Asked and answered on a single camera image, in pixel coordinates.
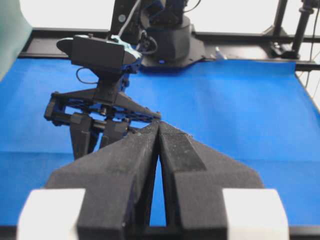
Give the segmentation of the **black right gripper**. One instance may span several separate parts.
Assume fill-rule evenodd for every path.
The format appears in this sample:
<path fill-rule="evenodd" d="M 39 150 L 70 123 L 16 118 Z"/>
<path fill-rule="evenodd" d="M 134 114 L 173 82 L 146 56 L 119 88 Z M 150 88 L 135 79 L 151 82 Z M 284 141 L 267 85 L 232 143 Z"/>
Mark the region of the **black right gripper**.
<path fill-rule="evenodd" d="M 125 94 L 129 86 L 127 74 L 109 74 L 98 80 L 97 87 L 66 93 L 54 92 L 44 112 L 44 118 L 56 126 L 70 124 L 70 136 L 74 159 L 77 160 L 94 151 L 97 132 L 93 129 L 95 113 L 108 119 L 129 119 L 151 123 L 160 120 L 161 114 L 144 107 Z M 72 115 L 66 108 L 80 110 Z M 104 148 L 121 140 L 128 132 L 129 121 L 107 120 L 100 142 Z"/>

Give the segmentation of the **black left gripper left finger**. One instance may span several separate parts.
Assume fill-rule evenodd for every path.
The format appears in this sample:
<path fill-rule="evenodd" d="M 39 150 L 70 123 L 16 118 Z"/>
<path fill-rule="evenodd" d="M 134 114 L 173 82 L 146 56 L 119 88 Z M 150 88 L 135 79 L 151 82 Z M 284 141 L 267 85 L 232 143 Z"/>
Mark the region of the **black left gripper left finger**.
<path fill-rule="evenodd" d="M 81 240 L 123 240 L 150 223 L 159 122 L 55 170 L 47 189 L 85 189 L 77 221 Z"/>

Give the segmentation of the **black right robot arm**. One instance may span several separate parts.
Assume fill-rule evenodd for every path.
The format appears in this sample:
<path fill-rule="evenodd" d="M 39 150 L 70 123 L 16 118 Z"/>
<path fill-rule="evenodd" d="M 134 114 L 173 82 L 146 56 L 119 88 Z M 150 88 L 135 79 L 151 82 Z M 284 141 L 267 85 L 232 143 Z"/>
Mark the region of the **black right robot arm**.
<path fill-rule="evenodd" d="M 129 76 L 140 67 L 184 68 L 205 58 L 205 45 L 192 33 L 185 0 L 117 0 L 105 38 L 77 34 L 56 46 L 80 70 L 98 78 L 94 88 L 54 92 L 44 117 L 68 126 L 73 157 L 79 159 L 121 140 L 131 122 L 152 123 L 159 112 L 125 94 Z"/>

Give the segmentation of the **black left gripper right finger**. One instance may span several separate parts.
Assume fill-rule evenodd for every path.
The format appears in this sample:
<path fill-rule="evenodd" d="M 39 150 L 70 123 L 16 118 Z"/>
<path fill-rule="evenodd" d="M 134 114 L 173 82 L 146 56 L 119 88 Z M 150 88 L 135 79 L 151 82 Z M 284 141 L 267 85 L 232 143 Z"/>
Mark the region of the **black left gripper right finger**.
<path fill-rule="evenodd" d="M 158 137 L 167 225 L 183 240 L 227 239 L 223 189 L 262 189 L 258 173 L 166 122 Z"/>

